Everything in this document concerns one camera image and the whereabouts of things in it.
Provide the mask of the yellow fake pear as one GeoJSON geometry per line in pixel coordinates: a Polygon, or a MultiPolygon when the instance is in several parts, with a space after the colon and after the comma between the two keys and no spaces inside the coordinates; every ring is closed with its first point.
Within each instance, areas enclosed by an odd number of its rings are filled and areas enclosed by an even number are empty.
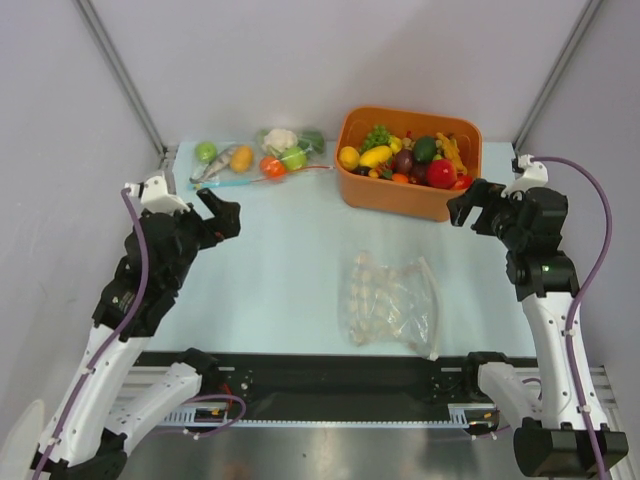
{"type": "Polygon", "coordinates": [[[359,166],[360,154],[352,146],[345,146],[338,153],[339,164],[347,171],[353,171],[359,166]]]}

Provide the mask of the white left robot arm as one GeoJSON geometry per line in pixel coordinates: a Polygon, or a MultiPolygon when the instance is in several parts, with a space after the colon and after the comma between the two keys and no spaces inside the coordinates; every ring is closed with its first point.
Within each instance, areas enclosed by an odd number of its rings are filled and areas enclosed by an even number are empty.
{"type": "Polygon", "coordinates": [[[214,357],[195,348],[180,353],[165,376],[117,408],[118,393],[160,322],[175,305],[200,251],[239,235],[241,206],[209,189],[198,191],[210,211],[204,219],[190,203],[146,184],[126,187],[133,230],[113,279],[102,290],[82,362],[61,405],[38,440],[27,470],[33,479],[116,479],[138,444],[185,403],[219,402],[222,423],[234,425],[233,405],[245,401],[226,388],[214,357]]]}

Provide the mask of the clear zip top bag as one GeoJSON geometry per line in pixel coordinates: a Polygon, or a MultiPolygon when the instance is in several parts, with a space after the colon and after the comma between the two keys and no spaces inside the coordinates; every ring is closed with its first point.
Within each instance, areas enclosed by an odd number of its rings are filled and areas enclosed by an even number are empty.
{"type": "Polygon", "coordinates": [[[402,344],[427,360],[440,356],[443,302],[424,257],[383,265],[361,251],[341,271],[338,325],[352,345],[402,344]]]}

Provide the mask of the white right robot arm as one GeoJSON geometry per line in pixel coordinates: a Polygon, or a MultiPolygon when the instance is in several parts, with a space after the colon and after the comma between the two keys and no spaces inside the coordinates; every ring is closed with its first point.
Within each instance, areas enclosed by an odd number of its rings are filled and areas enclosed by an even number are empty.
{"type": "Polygon", "coordinates": [[[533,335],[541,382],[535,396],[505,355],[476,352],[467,357],[463,393],[473,401],[494,402],[513,430],[523,475],[604,478],[629,446],[625,433],[609,426],[591,380],[579,282],[573,262],[559,248],[567,197],[546,187],[510,193],[504,185],[476,179],[447,207],[455,226],[480,208],[473,231],[505,245],[506,273],[533,335]]]}

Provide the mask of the red fake bell pepper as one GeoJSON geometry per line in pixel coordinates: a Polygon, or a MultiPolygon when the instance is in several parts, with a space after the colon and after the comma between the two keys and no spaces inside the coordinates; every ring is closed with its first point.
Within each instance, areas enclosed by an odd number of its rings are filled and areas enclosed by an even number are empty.
{"type": "Polygon", "coordinates": [[[430,187],[449,189],[457,181],[457,170],[449,160],[434,160],[428,166],[426,180],[430,187]]]}

